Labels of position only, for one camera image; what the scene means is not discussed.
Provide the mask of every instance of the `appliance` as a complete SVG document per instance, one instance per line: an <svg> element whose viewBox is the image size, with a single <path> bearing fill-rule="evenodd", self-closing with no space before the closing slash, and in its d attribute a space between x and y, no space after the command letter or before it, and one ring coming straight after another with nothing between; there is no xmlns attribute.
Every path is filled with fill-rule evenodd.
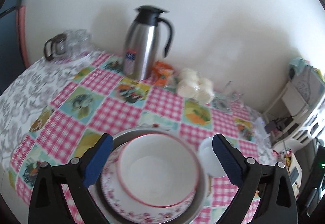
<svg viewBox="0 0 325 224"><path fill-rule="evenodd" d="M319 146L305 186L297 199L297 210L301 222L311 220L309 215L321 213L324 218L325 193L325 147Z"/></svg>
<svg viewBox="0 0 325 224"><path fill-rule="evenodd" d="M147 79L152 71L159 43L159 22L169 28L169 37L165 47L164 58L167 56L173 39L173 27L167 20L160 18L165 13L154 6L140 6L138 16L131 24L126 36L123 51L123 73L135 80Z"/></svg>

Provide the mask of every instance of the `white cup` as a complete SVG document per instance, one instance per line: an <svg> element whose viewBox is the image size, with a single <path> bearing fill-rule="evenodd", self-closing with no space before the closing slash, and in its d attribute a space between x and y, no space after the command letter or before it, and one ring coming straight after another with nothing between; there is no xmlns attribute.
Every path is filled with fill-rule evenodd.
<svg viewBox="0 0 325 224"><path fill-rule="evenodd" d="M198 72L190 68L183 68L178 75L178 80L181 81L184 79L198 82L199 81Z"/></svg>
<svg viewBox="0 0 325 224"><path fill-rule="evenodd" d="M199 78L199 85L206 85L213 89L213 82L207 78Z"/></svg>
<svg viewBox="0 0 325 224"><path fill-rule="evenodd" d="M183 98L193 98L199 91L199 85L192 79L183 79L178 82L176 93Z"/></svg>
<svg viewBox="0 0 325 224"><path fill-rule="evenodd" d="M206 84L199 85L199 91L195 95L194 99L200 104L208 104L215 98L213 88Z"/></svg>
<svg viewBox="0 0 325 224"><path fill-rule="evenodd" d="M212 140L213 137L204 139L199 146L198 154L208 175L213 177L223 177L226 173L213 151Z"/></svg>

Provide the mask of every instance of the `tablecloth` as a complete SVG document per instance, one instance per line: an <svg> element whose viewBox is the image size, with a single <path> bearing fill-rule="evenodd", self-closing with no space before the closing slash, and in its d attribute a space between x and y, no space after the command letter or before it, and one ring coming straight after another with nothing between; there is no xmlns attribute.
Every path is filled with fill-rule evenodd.
<svg viewBox="0 0 325 224"><path fill-rule="evenodd" d="M114 135L136 126L171 131L196 150L203 139L222 133L245 157L257 161L263 157L263 163L273 163L269 142L254 134L251 120L258 115L254 110L233 104L223 113L215 101L202 106L153 86L153 81L153 77L143 82L124 77L121 58L107 53L68 81L12 154L8 173L19 197L29 203L42 161L52 166L65 164L81 157L104 132ZM82 223L69 189L63 189L75 221ZM215 223L237 189L227 177L212 178L211 194L194 223ZM243 223L251 220L258 203L256 197Z"/></svg>
<svg viewBox="0 0 325 224"><path fill-rule="evenodd" d="M42 58L23 72L0 96L0 162L8 169L13 150L52 98L103 51L69 64Z"/></svg>

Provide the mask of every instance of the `orange package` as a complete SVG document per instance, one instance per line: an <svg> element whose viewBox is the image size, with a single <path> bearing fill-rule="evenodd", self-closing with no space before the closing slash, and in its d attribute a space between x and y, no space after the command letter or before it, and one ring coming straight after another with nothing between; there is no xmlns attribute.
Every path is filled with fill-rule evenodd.
<svg viewBox="0 0 325 224"><path fill-rule="evenodd" d="M154 85L160 86L160 87L167 86L169 79L174 74L173 67L171 65L161 62L161 61L156 61L152 67L152 70L154 71L154 73L157 76L157 81L155 82Z"/></svg>

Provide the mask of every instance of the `stacked plates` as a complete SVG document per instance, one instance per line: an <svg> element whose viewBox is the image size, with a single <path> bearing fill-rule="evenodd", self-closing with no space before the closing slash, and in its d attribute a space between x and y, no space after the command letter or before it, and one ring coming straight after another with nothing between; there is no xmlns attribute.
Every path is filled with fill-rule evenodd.
<svg viewBox="0 0 325 224"><path fill-rule="evenodd" d="M164 134L141 135L116 148L101 174L108 204L123 218L161 224L191 205L199 181L195 153L180 139Z"/></svg>

